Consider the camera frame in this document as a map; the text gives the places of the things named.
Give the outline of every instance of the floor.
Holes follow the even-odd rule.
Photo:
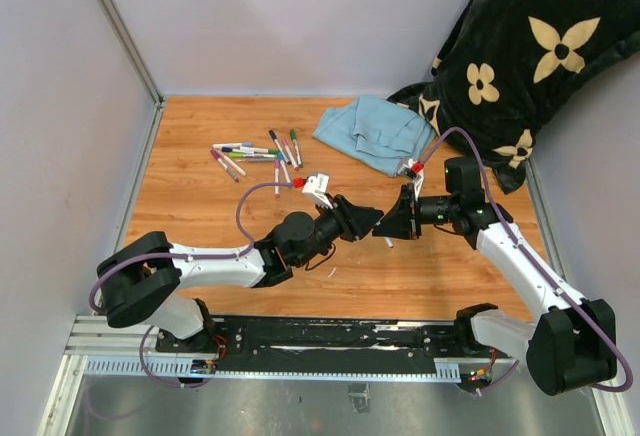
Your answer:
[[[273,165],[245,163],[240,183],[216,163],[214,142],[252,141],[272,147],[268,130],[280,137],[295,128],[304,168],[330,175],[329,192],[358,205],[387,211],[396,201],[401,179],[374,171],[312,138],[319,118],[348,99],[171,98],[164,113],[130,223],[127,240],[162,230],[172,242],[200,247],[245,243],[234,224],[240,196],[256,183],[273,180]],[[422,195],[445,194],[443,162],[457,153],[443,145],[425,167]],[[315,214],[297,190],[279,199],[272,189],[249,198],[242,222],[256,238],[264,237],[292,211]],[[542,239],[526,187],[503,195],[492,191],[514,217],[532,246],[544,254]],[[458,236],[423,228],[418,241],[369,237],[340,241],[335,256],[319,268],[295,271],[293,279],[273,288],[211,287],[185,291],[203,299],[212,313],[339,316],[354,318],[453,319],[458,309],[484,302],[529,319],[509,283]],[[333,268],[337,268],[329,277]]]

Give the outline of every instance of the gray metal floor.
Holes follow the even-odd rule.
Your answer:
[[[370,412],[353,412],[349,383],[214,380],[199,390],[164,388],[143,377],[87,377],[103,416],[142,409],[123,420],[87,413],[86,392],[69,436],[225,435],[581,435],[604,432],[590,390],[548,397],[518,372],[475,399],[451,384],[372,383]]]

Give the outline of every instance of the cable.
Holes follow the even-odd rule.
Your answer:
[[[151,372],[151,369],[149,369],[149,366],[147,365],[146,361],[144,360],[144,343],[147,342],[147,338],[149,337],[149,334],[151,334],[151,331],[153,331],[154,329],[155,329],[155,326],[149,326],[149,329],[147,329],[147,331],[142,336],[142,340],[140,341],[140,347],[138,348],[138,357],[140,358],[140,366],[142,367],[142,371],[144,371],[144,374],[149,376],[156,383],[161,384],[162,386],[166,386],[167,388],[196,389],[196,388],[201,388],[202,386],[204,386],[210,381],[211,378],[201,383],[172,383],[170,381],[165,381],[164,379],[159,378],[158,376],[153,374]]]
[[[469,133],[467,133],[464,129],[459,128],[457,126],[447,129],[444,133],[442,133],[442,135],[440,136],[440,139],[436,142],[436,144],[433,145],[433,147],[427,152],[424,159],[421,160],[420,162],[424,165],[429,160],[429,158],[431,158],[431,156],[438,149],[438,147],[440,147],[440,145],[444,142],[444,140],[447,139],[454,132],[460,133],[467,140],[467,143],[469,143],[469,146],[471,147],[471,151],[473,152],[473,155],[475,156],[476,161],[478,162],[478,168],[480,169],[480,175],[482,176],[484,189],[487,193],[487,199],[489,200],[491,207],[496,213],[498,220],[500,221],[500,223],[502,223],[502,226],[507,232],[507,235],[509,236],[509,238],[513,241],[513,243],[518,248],[520,248],[520,251],[522,251],[524,256],[529,260],[529,262],[533,265],[533,267],[536,268],[536,270],[538,271],[538,273],[540,273],[540,275],[544,278],[544,280],[547,283],[549,283],[549,285],[556,291],[556,294],[559,294],[560,297],[564,299],[569,304],[569,306],[573,308],[573,310],[576,313],[578,313],[578,315],[591,327],[591,329],[593,329],[593,331],[598,335],[598,337],[615,355],[616,359],[620,361],[620,365],[622,366],[625,373],[625,382],[623,384],[615,387],[605,386],[603,384],[594,384],[592,385],[592,387],[595,389],[599,389],[601,391],[609,392],[609,393],[622,393],[628,390],[633,385],[633,372],[631,371],[631,366],[629,365],[629,362],[624,357],[622,352],[618,349],[618,347],[615,345],[615,343],[611,340],[611,338],[609,338],[609,336],[607,336],[607,334],[602,330],[602,328],[600,328],[600,326],[596,324],[596,322],[584,311],[584,309],[580,307],[580,305],[577,302],[575,302],[566,292],[562,290],[560,285],[556,283],[556,281],[553,279],[553,277],[551,277],[549,273],[547,273],[545,268],[538,262],[538,260],[534,257],[534,255],[524,245],[520,244],[520,242],[518,241],[518,237],[513,232],[513,230],[511,229],[511,226],[502,215],[502,211],[500,211],[500,209],[498,208],[498,203],[496,203],[496,200],[493,198],[493,195],[491,194],[491,189],[489,187],[489,178],[487,177],[486,169],[484,167],[484,164],[482,163],[482,158],[480,157],[478,148],[476,147],[473,140],[471,139],[471,136],[469,136]],[[488,388],[495,387],[498,384],[501,384],[502,381],[506,379],[508,375],[513,373],[517,365],[518,365],[518,361],[516,361],[513,367],[509,371],[507,371],[504,374],[504,376],[502,376],[498,381],[490,384],[484,389],[486,390]]]
[[[480,390],[480,392],[482,391],[486,391],[487,389],[495,389],[498,386],[500,386],[502,383],[505,382],[505,380],[511,376],[516,368],[518,367],[518,365],[520,364],[520,361],[518,361],[517,359],[515,360],[515,362],[511,365],[511,367],[507,370],[506,373],[504,373],[502,376],[500,376],[498,379],[496,379],[493,383],[491,383],[489,386],[485,386],[484,388],[482,388]]]
[[[222,342],[222,354],[218,355],[218,361],[222,361],[224,359],[224,357],[227,355],[227,340],[225,339],[224,336],[221,336],[219,334],[216,334],[214,336],[215,340],[218,341],[218,351],[220,351],[220,343]]]
[[[489,363],[489,366],[485,366],[484,368],[480,368],[478,371],[476,371],[477,376],[482,376],[483,374],[488,373],[489,371],[491,371],[491,368],[493,368],[493,365],[496,364],[496,359],[498,359],[498,352],[495,350],[495,348],[489,348],[489,351],[491,352],[491,362]]]
[[[218,347],[216,348],[216,354],[218,355],[218,360],[222,359],[222,358],[220,357],[220,353],[222,352],[222,351],[220,350],[220,348],[222,347],[222,342],[221,342],[221,341],[220,341],[216,336],[213,336],[213,337],[211,338],[211,341],[215,341],[215,342],[216,342],[216,344],[218,345]]]
[[[335,253],[336,253],[336,245],[334,243],[331,243],[331,252],[329,253],[329,255],[326,258],[324,258],[322,261],[320,261],[319,263],[314,264],[311,267],[309,267],[309,261],[307,261],[307,264],[305,264],[305,266],[304,266],[304,270],[305,271],[311,271],[312,269],[316,269],[321,264],[324,264],[327,261],[329,261],[331,259],[331,256],[333,256]]]
[[[456,233],[455,231],[444,229],[441,224],[434,224],[433,227],[436,228],[438,231],[442,231],[443,233],[455,234],[456,236],[458,235],[458,233]]]
[[[256,240],[242,226],[242,222],[240,221],[240,213],[242,212],[242,206],[244,205],[249,195],[251,195],[251,193],[253,193],[255,190],[260,188],[265,188],[265,187],[273,187],[273,186],[291,187],[293,186],[293,183],[268,182],[268,183],[256,184],[252,188],[249,188],[249,190],[246,193],[244,193],[240,198],[240,200],[238,201],[238,206],[236,207],[236,225],[238,226],[238,229],[240,230],[240,232],[249,240],[249,244],[242,251],[238,253],[226,253],[226,254],[193,254],[193,255],[186,254],[186,253],[148,253],[148,254],[141,254],[138,256],[134,256],[125,261],[122,261],[121,263],[116,264],[115,266],[110,268],[107,272],[105,272],[102,276],[100,276],[100,278],[98,278],[98,281],[95,282],[95,284],[91,288],[91,291],[89,292],[89,306],[91,306],[91,309],[93,309],[94,311],[103,312],[104,308],[96,304],[96,294],[98,293],[98,290],[100,290],[100,288],[102,288],[102,286],[104,285],[105,281],[108,281],[109,278],[111,278],[114,274],[118,273],[119,271],[122,271],[124,268],[132,264],[139,263],[141,261],[149,261],[153,259],[187,260],[189,258],[236,259],[244,256],[245,254],[247,254],[249,251],[253,249],[253,245],[255,244]]]

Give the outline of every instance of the white bracket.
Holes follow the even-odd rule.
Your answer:
[[[333,205],[326,194],[328,187],[328,174],[313,173],[307,178],[307,182],[302,188],[302,194],[309,198],[316,206],[331,209]]]
[[[415,178],[409,178],[407,176],[407,171],[411,170],[413,165],[417,163],[417,161],[413,158],[404,158],[400,165],[398,166],[397,174],[404,176],[409,179],[413,183],[413,187],[415,188],[416,201],[420,197],[420,191],[422,191],[422,185],[424,184],[424,168],[420,170],[420,172],[416,175]]]
[[[535,331],[533,324],[512,318],[500,309],[492,309],[471,318],[471,327],[480,344],[497,348],[526,365],[529,341]]]

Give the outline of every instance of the green marker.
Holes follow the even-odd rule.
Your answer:
[[[296,137],[296,130],[292,129],[289,131],[289,136],[291,136],[291,141],[293,141],[293,146],[296,148],[296,157],[298,158],[298,166],[302,167],[302,156],[300,156],[300,146],[298,145],[298,138]]]

